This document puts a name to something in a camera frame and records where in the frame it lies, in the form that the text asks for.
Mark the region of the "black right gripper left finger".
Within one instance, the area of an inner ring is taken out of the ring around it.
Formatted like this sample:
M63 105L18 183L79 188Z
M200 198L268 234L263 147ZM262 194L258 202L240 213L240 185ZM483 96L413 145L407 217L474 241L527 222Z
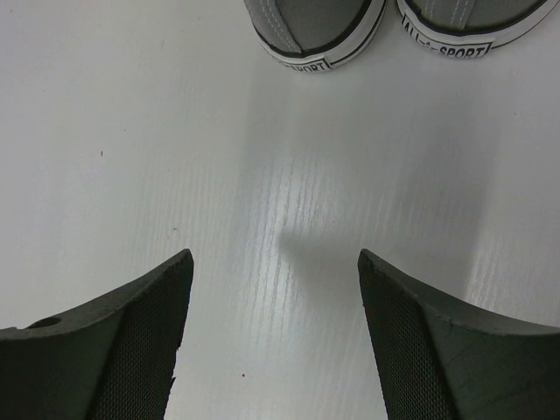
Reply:
M184 249L85 304L1 331L3 419L162 419L193 283Z

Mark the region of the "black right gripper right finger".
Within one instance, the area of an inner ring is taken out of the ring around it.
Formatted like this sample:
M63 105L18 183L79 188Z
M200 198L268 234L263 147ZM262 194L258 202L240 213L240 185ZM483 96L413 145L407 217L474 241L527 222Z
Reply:
M367 249L360 292L390 419L557 419L559 330L468 304Z

